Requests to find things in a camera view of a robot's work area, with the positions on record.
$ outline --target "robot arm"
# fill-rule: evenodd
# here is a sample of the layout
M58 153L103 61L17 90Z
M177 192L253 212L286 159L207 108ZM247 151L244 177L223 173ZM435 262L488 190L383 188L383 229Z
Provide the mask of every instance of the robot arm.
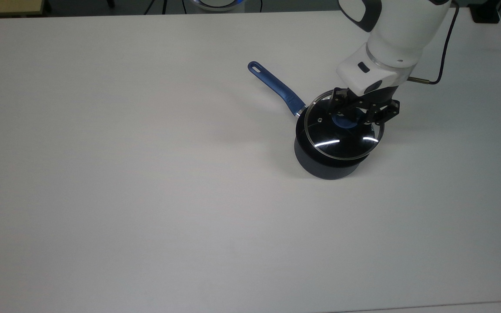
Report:
M339 0L342 12L368 42L337 67L348 88L362 97L407 80L450 7L450 0Z

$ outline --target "floor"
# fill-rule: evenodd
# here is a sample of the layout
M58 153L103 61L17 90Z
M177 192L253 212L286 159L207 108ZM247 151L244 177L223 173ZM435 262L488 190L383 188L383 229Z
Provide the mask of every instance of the floor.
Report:
M245 10L258 12L261 1L262 12L338 10L336 0L247 0ZM457 1L462 7L469 3L484 2L484 0ZM165 14L184 14L183 2L188 14L196 12L190 0L115 0L115 8L109 8L106 0L49 0L49 2L52 11L48 16L142 15L146 11L147 14L162 14L164 10Z

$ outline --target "pan handle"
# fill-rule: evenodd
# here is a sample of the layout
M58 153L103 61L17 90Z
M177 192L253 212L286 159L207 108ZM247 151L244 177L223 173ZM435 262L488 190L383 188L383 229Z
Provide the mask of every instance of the pan handle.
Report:
M260 65L260 63L252 61L247 67L251 73L253 73L256 77L258 77L258 79L282 97L293 115L300 115L305 105L298 95L296 95L289 87L282 83L281 80L277 79L277 77Z

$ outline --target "black cable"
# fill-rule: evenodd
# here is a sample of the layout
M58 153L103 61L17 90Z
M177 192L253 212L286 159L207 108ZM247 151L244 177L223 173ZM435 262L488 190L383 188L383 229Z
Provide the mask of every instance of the black cable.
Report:
M148 13L148 11L150 10L150 8L152 7L152 4L154 3L154 0L152 0L150 2L150 5L148 6L147 10L144 12L144 15L146 15Z
M438 73L438 79L436 79L435 81L430 81L428 79L409 77L407 79L408 81L413 81L415 83L425 83L428 85L436 85L437 83L440 82L440 79L442 79L442 73L444 72L444 61L446 60L446 51L448 50L448 43L450 42L451 31L454 29L455 20L457 19L459 14L459 4L455 2L455 0L452 0L451 2L455 4L455 13L454 17L451 19L450 29L448 30L448 36L446 37L446 42L444 43L444 51L442 52L442 60L440 62L440 73Z

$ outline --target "glass lid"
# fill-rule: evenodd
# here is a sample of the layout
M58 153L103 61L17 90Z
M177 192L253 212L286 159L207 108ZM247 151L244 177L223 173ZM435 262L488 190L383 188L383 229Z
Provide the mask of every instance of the glass lid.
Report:
M320 95L308 107L304 130L310 143L322 154L339 160L354 160L368 155L384 133L384 123L365 123L366 113L352 109L342 113L330 105L332 91Z

